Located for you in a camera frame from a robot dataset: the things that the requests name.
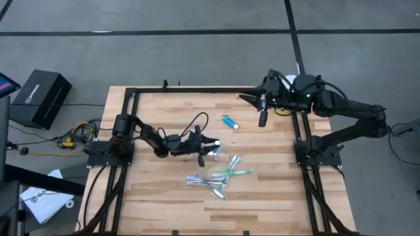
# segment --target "wooden table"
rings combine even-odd
[[[125,88],[110,87],[101,128],[112,128],[121,112]],[[167,134],[180,134],[201,111],[209,114],[204,135],[219,138],[223,149],[240,154],[238,169],[253,169],[252,174],[233,177],[224,202],[204,187],[186,186],[185,181],[188,174],[224,170],[227,163],[207,161],[206,167],[200,168],[196,155],[160,159],[145,142],[137,140],[118,234],[168,235],[179,230],[183,235],[241,235],[249,230],[252,235],[311,235],[302,173],[293,150],[291,117],[280,117],[270,110],[267,126],[259,128],[259,113],[238,94],[198,93],[141,94],[137,116],[155,128],[163,127]],[[223,115],[229,115],[240,128],[233,130],[225,125]],[[314,135],[331,132],[328,119],[313,114],[308,117]],[[203,125],[204,120],[201,117],[196,123]],[[111,131],[100,132],[101,140],[110,137]],[[94,167],[89,172],[80,222],[87,192],[99,169]],[[103,203],[109,169],[104,170],[94,186],[88,221]],[[321,168],[321,176],[327,203],[345,226],[355,230],[343,177],[329,167]],[[319,206],[316,208],[318,224],[323,229]],[[111,228],[114,206],[110,209],[107,230]]]

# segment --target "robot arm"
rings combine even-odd
[[[131,138],[130,134],[136,126],[141,128],[140,135]],[[128,142],[140,139],[149,144],[154,149],[155,155],[161,158],[167,157],[168,154],[177,156],[198,153],[198,163],[201,167],[204,167],[203,156],[220,146],[218,139],[204,136],[199,125],[195,127],[195,132],[189,132],[185,141],[181,141],[183,136],[171,134],[162,138],[152,126],[143,123],[134,115],[124,113],[117,115],[115,119],[108,154],[123,155],[127,150]]]
[[[382,106],[350,101],[339,88],[323,81],[320,75],[298,75],[289,88],[283,81],[289,84],[280,72],[270,69],[260,86],[240,95],[261,112],[260,127],[266,125],[268,109],[282,108],[301,113],[313,111],[320,117],[343,115],[358,119],[351,127],[322,137],[314,136],[313,149],[325,149],[361,136],[381,138],[389,133],[389,127],[385,121],[385,109]],[[327,90],[326,85],[334,87],[341,96]]]

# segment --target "white object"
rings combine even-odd
[[[296,78],[296,75],[286,75],[285,77],[291,84],[293,84]],[[290,86],[285,81],[282,81],[282,82],[287,89],[290,89]]]
[[[63,176],[58,169],[51,171],[48,176],[63,179]],[[30,199],[25,201],[26,206],[28,206],[28,208],[31,210],[37,221],[40,224],[44,224],[52,216],[54,216],[69,200],[72,200],[74,196],[65,193],[55,194],[53,191],[30,187],[20,194],[20,198],[22,198],[22,200]]]
[[[73,207],[74,207],[74,201],[73,201],[73,200],[69,200],[69,201],[67,201],[67,203],[66,203],[66,207],[67,207],[67,208],[73,208]]]

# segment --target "black box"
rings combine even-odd
[[[72,85],[59,73],[35,69],[10,105],[10,119],[50,129]]]

